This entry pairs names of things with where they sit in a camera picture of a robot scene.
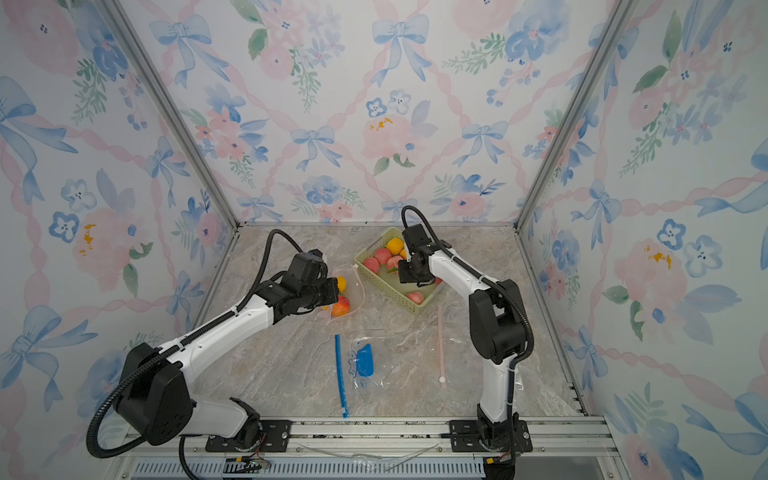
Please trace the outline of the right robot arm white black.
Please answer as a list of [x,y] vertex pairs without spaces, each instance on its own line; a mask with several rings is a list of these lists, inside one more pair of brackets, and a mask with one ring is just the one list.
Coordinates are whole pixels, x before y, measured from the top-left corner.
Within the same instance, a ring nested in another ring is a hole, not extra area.
[[483,359],[479,438],[491,451],[512,452],[519,424],[513,407],[515,369],[534,347],[518,285],[481,273],[426,224],[405,227],[402,237],[407,258],[398,264],[399,281],[422,286],[440,280],[465,300],[470,340]]

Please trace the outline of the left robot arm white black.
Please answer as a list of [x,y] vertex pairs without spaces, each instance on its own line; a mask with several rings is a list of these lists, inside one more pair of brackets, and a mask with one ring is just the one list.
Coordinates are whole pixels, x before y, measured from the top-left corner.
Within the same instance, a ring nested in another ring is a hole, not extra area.
[[[97,408],[86,433],[86,447],[95,458],[122,455],[148,443],[163,445],[177,437],[220,437],[247,451],[263,436],[260,414],[246,402],[194,398],[190,385],[208,367],[246,339],[289,316],[330,306],[339,296],[338,281],[328,273],[322,253],[297,253],[275,279],[259,283],[218,317],[159,347],[146,343],[127,355],[119,384]],[[138,438],[118,447],[100,444],[99,430],[109,412],[117,413]]]

